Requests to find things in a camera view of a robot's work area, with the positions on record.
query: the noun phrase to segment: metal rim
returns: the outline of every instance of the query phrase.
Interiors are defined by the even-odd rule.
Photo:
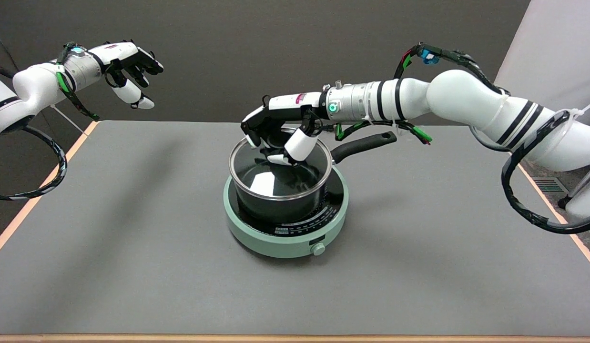
[[[282,128],[282,131],[288,132],[288,133],[293,133],[296,130],[297,130],[296,128]],[[258,193],[255,193],[254,191],[251,191],[251,189],[249,187],[247,187],[247,185],[245,185],[240,180],[240,178],[238,178],[238,175],[236,175],[236,171],[234,169],[234,160],[235,160],[236,154],[245,145],[249,145],[249,143],[246,138],[243,138],[242,140],[240,140],[238,142],[238,144],[236,144],[236,146],[232,150],[232,153],[229,156],[229,173],[231,174],[232,179],[234,179],[236,186],[238,188],[240,188],[241,190],[243,190],[245,193],[252,195],[253,197],[265,199],[265,200],[274,200],[274,201],[278,201],[278,202],[300,199],[300,198],[306,197],[306,196],[318,191],[325,184],[325,182],[329,178],[329,175],[331,174],[331,170],[333,167],[333,159],[331,157],[331,150],[329,150],[329,148],[327,147],[327,145],[325,145],[325,143],[323,143],[323,141],[318,139],[316,141],[316,145],[319,146],[321,148],[321,150],[323,150],[323,152],[325,153],[325,156],[327,158],[327,169],[325,170],[323,177],[314,185],[314,187],[312,187],[306,191],[303,191],[303,192],[300,192],[297,194],[293,194],[293,195],[277,195],[277,196],[273,196],[273,197],[270,197],[268,195],[260,195]]]

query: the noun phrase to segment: floor vent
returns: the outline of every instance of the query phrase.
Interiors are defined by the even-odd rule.
[[[532,178],[541,189],[543,193],[568,193],[568,189],[564,187],[557,178]]]

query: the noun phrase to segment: black pot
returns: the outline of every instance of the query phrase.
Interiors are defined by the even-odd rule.
[[[295,129],[283,128],[292,134]],[[230,173],[239,205],[252,217],[269,223],[293,223],[312,213],[321,201],[334,164],[350,155],[397,141],[392,132],[344,143],[333,150],[320,140],[297,166],[267,162],[260,149],[243,139],[230,156]]]

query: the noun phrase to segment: pot handle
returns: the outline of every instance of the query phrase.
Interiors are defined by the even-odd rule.
[[[349,141],[337,148],[331,150],[331,156],[334,164],[340,163],[343,159],[350,155],[358,154],[367,150],[379,148],[386,144],[395,143],[397,136],[392,131],[384,132],[383,134],[374,134],[365,138],[357,139],[356,141]]]

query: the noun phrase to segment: glass pot lid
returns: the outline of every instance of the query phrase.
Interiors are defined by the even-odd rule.
[[[292,128],[283,131],[295,132]],[[242,139],[230,156],[230,173],[238,187],[254,197],[269,200],[291,200],[314,193],[331,173],[331,152],[321,141],[308,158],[297,166],[278,165],[267,161],[264,147],[251,148]]]

